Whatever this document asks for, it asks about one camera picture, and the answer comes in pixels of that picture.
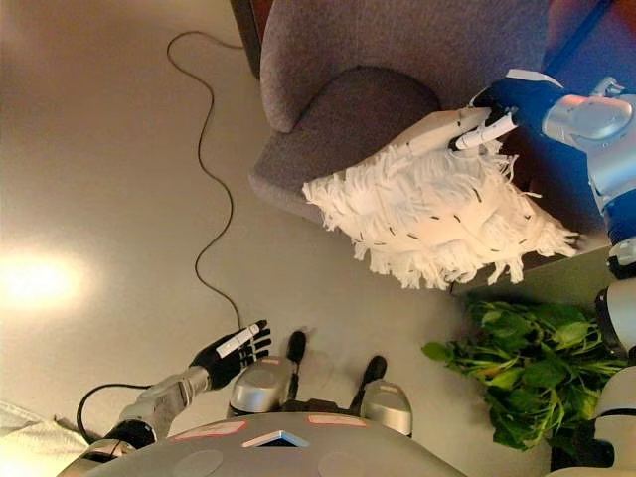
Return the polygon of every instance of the white cloth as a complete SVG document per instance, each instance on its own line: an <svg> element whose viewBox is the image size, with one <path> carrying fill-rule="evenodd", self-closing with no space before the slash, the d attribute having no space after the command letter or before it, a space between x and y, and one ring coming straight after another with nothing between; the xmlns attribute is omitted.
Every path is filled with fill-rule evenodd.
<svg viewBox="0 0 636 477"><path fill-rule="evenodd" d="M575 253L575 234L511 183L515 158L498 154L501 143L447 148L483 118L467 120L466 110L435 113L371 158L303 187L325 227L351 237L355 258L369 251L371 271L391 273L402 287L419 288L423 279L445 289L490 263L489 284L507 268L516 283L524 253Z"/></svg>
<svg viewBox="0 0 636 477"><path fill-rule="evenodd" d="M0 477L55 477L87 448L80 435L0 401Z"/></svg>

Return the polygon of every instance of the chair backrest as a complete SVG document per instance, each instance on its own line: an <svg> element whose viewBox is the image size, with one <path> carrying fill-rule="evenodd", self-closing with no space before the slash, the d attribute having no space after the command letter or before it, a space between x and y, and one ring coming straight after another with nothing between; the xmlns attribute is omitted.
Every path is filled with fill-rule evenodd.
<svg viewBox="0 0 636 477"><path fill-rule="evenodd" d="M275 0L260 80L273 129L289 132L324 85L358 66L398 71L442 108L465 105L509 68L538 70L548 0Z"/></svg>

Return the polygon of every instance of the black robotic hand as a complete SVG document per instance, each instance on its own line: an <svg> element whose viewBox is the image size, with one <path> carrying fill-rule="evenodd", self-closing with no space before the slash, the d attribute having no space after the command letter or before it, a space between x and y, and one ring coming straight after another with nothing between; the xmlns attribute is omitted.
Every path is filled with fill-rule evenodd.
<svg viewBox="0 0 636 477"><path fill-rule="evenodd" d="M210 375L210 389L224 388L240 371L267 356L271 340L267 322L260 320L230 333L201 350L190 366L201 366Z"/></svg>

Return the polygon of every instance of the chair seat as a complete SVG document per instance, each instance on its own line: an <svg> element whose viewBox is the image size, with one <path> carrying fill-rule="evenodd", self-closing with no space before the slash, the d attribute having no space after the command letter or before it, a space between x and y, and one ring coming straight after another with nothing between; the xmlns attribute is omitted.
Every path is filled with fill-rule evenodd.
<svg viewBox="0 0 636 477"><path fill-rule="evenodd" d="M290 133L274 131L249 174L270 204L321 223L302 185L357 164L439 109L435 94L389 70L355 68L327 84Z"/></svg>

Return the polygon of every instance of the power cord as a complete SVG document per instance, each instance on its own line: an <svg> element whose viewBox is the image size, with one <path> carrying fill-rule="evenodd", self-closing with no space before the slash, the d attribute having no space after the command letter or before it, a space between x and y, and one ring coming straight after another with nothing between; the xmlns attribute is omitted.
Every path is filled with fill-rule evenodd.
<svg viewBox="0 0 636 477"><path fill-rule="evenodd" d="M202 152L201 152L202 145L203 145L203 140L205 138L206 132L208 130L208 125L210 124L210 120L212 119L212 114L214 113L214 109L215 109L215 92L214 92L214 89L204 79L202 79L201 77L198 77L197 75L195 75L195 74L185 70L183 67L181 67L176 62L174 57L172 56L172 47L173 47L173 45L176 42L178 42L179 40L181 40L182 38L187 37L187 36L193 36L193 35L202 36L202 37L206 38L207 40L210 40L215 45L218 45L218 46L223 47L223 48L228 48L228 49L231 49L231 50L242 50L242 47L241 46L237 46L237 45L232 45L230 43L226 43L223 40L220 40L220 39L218 39L217 37L215 37L213 35L210 35L210 34L205 33L205 32L200 32L198 30L192 30L192 31L189 31L189 32L180 33L179 35L174 37L172 40L170 40L170 43L168 43L168 46L166 47L166 57L168 58L168 61L172 64L172 66L175 67L177 70L179 70L184 75L192 78L193 80L198 82L200 85L202 85L207 90L208 94L210 95L210 107L208 109L208 114L206 115L206 119L205 119L205 121L203 123L203 126L201 128L201 134L199 135L199 142L197 144L197 159L199 160L199 166L201 167L203 172L205 172L211 179L213 179L215 182L217 182L223 188L223 190L226 192L226 195L228 196L228 201L229 201L229 204L230 204L230 210L229 210L229 213L228 213L228 218L226 220L226 223L224 224L224 226L221 229L221 231L216 236L214 236L214 238L212 238L212 240L210 240L210 242L203 248L203 250L201 250L199 255L197 255L197 258L195 260L195 273L197 274L197 278L199 278L199 281L201 281L201 283L203 283L205 286L210 288L212 291L214 291L214 292L220 294L221 296L223 296L231 304L231 306L233 307L233 309L235 311L235 314L237 315L238 328L241 329L243 327L243 325L242 325L241 320L240 320L240 313L239 313L239 308L237 307L237 304L226 293L224 293L218 287L214 286L212 283L207 281L202 276L201 271L199 269L199 265L201 263L201 258L203 257L203 255L217 241L219 241L221 239L221 237L224 236L226 234L226 232L228 231L228 228L230 227L230 224L232 223L232 220L233 220L234 215L235 215L235 200L234 200L234 196L232 195L232 192L230 191L230 188L225 183L225 181L223 179L221 179L219 176L217 176L216 174L214 174L210 169L208 169L206 164L203 162L203 156L202 156Z"/></svg>
<svg viewBox="0 0 636 477"><path fill-rule="evenodd" d="M192 78L193 80L195 80L196 82L201 84L207 90L208 94L210 95L210 107L208 108L208 114L206 115L206 119L205 119L205 121L203 123L203 126L201 127L201 133L199 134L199 141L197 143L197 159L199 161L199 166L201 167L203 172L205 172L211 179L213 179L215 182L217 182L223 188L223 190L226 192L226 195L228 196L230 210L229 210L229 213L228 213L228 218L226 219L226 222L225 222L223 228L221 229L221 231L218 234L216 234L212 238L212 240L210 240L208 242L208 244L197 255L197 258L195 259L195 273L196 273L197 278L199 279L199 281L201 281L201 283L203 283L205 286L210 288L212 291L214 291L214 292L218 293L219 295L223 296L231 304L232 308L235 311L235 314L237 315L237 325L238 325L238 329L240 330L240 329L243 328L243 325L242 325L241 320L240 320L239 308L237 307L237 304L226 293L222 292L222 290L220 290L218 287L214 286L212 283L207 281L202 276L201 271L199 269L199 265L200 265L201 258L203 257L203 255L217 241L219 241L221 239L221 237L228 231L228 228L230 227L230 224L232 223L232 220L233 220L234 215L235 215L235 201L234 201L234 196L232 195L232 192L230 191L230 188L225 183L225 181L223 179L221 179L219 176L217 176L216 174L214 174L210 169L208 169L206 164L203 162L203 156L202 156L202 152L201 152L202 151L202 146L203 146L203 140L204 140L204 138L206 136L206 132L208 130L208 125L210 124L210 121L212 119L212 115L213 115L214 109L215 109L215 92L214 92L212 86L209 83L207 83L204 79L198 77L197 75L185 70L183 67L181 67L175 61L174 57L172 56L172 47L173 47L173 45L177 41L179 41L180 39L182 39L184 37L187 37L187 36L192 36L192 35L202 36L202 37L206 38L207 40L210 40L211 42L213 42L215 45L218 45L218 46L223 47L223 48L228 48L228 49L231 49L231 50L242 50L242 47L241 46L237 46L237 45L231 45L229 43L224 42L223 40L218 39L217 37L215 37L213 35L210 35L210 34L205 33L205 32L200 32L198 30L192 30L192 31L180 33L179 35L174 37L172 40L170 40L170 42L168 43L168 46L166 47L166 58L168 59L170 64L173 67L175 67L177 70L179 70L181 73L183 73L184 75ZM86 393L81 398L81 401L79 402L79 405L78 405L78 411L77 411L77 414L76 414L76 421L77 421L78 431L79 431L79 434L81 434L81 437L83 437L83 439L86 441L86 443L88 445L91 445L91 444L93 444L95 442L95 439L88 435L88 433L86 432L86 429L83 426L83 408L84 408L88 398L90 398L92 395L94 395L98 391L101 391L101 390L104 390L104 389L107 389L107 388L126 388L126 389L131 389L131 390L147 390L150 387L151 387L151 385L130 385L130 384L127 384L127 383L108 383L108 384L105 384L105 385L97 386L96 388L93 388L92 390L90 390L88 393Z"/></svg>
<svg viewBox="0 0 636 477"><path fill-rule="evenodd" d="M107 385L97 386L93 388L92 390L90 390L85 395L83 395L78 405L78 412L76 413L76 421L78 425L79 434L81 434L81 437L83 437L83 440L85 440L88 445L93 444L96 441L96 439L90 437L88 435L88 432L86 432L86 429L83 426L83 407L85 406L88 398L90 398L92 395L94 395L98 391L105 390L106 388L127 388L130 390L147 390L148 388L150 388L150 385L129 385L127 383L108 383Z"/></svg>

